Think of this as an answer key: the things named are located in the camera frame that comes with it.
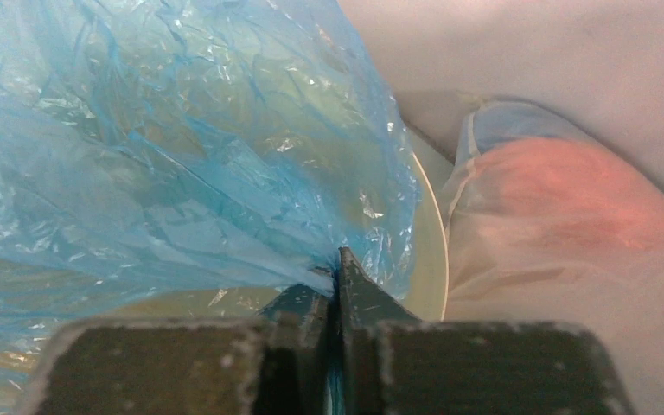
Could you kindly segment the cream plastic trash bin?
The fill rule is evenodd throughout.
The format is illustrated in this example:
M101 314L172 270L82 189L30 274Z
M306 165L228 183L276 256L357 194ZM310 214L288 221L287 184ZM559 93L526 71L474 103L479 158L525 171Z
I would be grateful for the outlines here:
M414 128L408 129L408 136L415 155L412 165L417 170L422 200L415 217L415 264L402 304L424 320L440 320L444 317L448 290L448 248L435 189L427 175L433 174L434 183L441 185L453 165ZM278 290L265 287L175 291L128 303L104 315L128 318L250 316L278 294Z

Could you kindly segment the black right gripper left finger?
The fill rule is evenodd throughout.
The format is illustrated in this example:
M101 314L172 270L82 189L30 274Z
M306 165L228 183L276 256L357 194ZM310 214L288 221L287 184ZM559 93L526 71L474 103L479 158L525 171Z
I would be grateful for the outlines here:
M296 285L256 316L92 318L60 329L20 414L322 414L329 301Z

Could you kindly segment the large translucent storage bag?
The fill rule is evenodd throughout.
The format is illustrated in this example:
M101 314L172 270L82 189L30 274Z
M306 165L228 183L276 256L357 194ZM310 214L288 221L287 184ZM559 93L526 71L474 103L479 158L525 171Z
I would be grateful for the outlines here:
M491 102L463 121L442 197L449 320L560 320L664 414L664 194L560 116Z

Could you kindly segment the blue plastic trash bag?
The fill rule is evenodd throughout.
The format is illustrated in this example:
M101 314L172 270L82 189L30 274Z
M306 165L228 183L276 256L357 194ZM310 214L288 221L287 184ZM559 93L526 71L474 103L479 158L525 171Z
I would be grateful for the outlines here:
M60 324L304 284L404 297L419 185L336 1L0 1L0 414Z

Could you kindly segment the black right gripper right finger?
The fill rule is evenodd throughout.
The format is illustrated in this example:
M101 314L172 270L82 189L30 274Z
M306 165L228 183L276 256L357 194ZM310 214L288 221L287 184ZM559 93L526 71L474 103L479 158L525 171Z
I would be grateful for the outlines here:
M347 414L633 414L603 344L549 321L424 321L340 250Z

